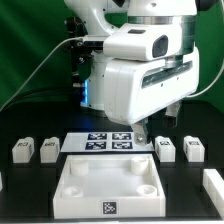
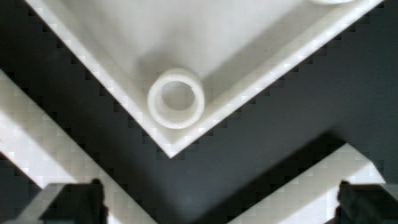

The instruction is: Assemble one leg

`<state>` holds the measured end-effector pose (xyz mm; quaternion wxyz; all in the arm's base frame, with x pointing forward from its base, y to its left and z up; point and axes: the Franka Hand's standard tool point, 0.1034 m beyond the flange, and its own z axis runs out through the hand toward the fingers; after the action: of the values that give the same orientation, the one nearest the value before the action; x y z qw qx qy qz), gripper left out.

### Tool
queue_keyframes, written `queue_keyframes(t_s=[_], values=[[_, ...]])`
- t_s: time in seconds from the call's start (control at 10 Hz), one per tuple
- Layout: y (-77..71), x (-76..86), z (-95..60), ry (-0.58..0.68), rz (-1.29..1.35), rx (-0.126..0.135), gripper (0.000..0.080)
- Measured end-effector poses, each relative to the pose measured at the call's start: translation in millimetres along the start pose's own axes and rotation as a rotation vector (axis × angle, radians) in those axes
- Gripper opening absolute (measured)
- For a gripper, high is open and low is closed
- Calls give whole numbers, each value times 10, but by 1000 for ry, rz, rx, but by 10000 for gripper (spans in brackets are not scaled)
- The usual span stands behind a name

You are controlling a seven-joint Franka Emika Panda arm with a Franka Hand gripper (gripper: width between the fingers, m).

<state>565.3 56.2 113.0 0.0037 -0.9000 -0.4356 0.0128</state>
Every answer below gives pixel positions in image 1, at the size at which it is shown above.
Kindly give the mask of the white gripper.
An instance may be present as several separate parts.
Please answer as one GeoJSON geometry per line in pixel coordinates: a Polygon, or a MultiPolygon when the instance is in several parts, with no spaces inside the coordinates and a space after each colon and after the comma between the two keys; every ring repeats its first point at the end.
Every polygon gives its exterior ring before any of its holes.
{"type": "Polygon", "coordinates": [[[112,59],[104,74],[104,110],[113,122],[132,125],[134,141],[147,144],[147,122],[166,108],[167,126],[177,126],[179,100],[194,93],[199,83],[199,52],[183,57],[183,64],[166,69],[165,60],[152,62],[112,59]]]}

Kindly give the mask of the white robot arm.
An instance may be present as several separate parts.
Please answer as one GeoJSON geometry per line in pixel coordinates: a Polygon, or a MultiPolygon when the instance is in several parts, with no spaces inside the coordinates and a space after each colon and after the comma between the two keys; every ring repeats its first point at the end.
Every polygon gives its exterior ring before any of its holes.
{"type": "Polygon", "coordinates": [[[216,0],[64,0],[87,29],[78,45],[90,52],[87,105],[129,125],[146,145],[148,117],[176,118],[199,83],[195,20],[216,0]]]}

